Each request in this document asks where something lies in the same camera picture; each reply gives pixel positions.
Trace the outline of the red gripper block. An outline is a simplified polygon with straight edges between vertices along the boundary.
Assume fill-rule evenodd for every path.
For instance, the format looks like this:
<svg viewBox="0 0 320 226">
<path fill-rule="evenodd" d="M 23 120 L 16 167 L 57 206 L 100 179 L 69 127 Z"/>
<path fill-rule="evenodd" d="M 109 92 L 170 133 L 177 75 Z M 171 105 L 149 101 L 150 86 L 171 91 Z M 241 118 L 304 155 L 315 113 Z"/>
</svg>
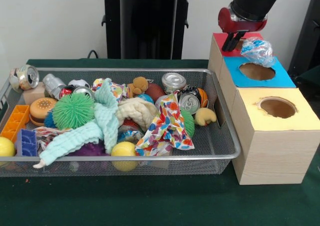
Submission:
<svg viewBox="0 0 320 226">
<path fill-rule="evenodd" d="M 222 32 L 228 35 L 221 49 L 223 51 L 234 50 L 246 32 L 261 31 L 267 21 L 267 16 L 262 21 L 247 21 L 238 17 L 231 8 L 222 8 L 218 14 L 218 25 Z"/>
</svg>

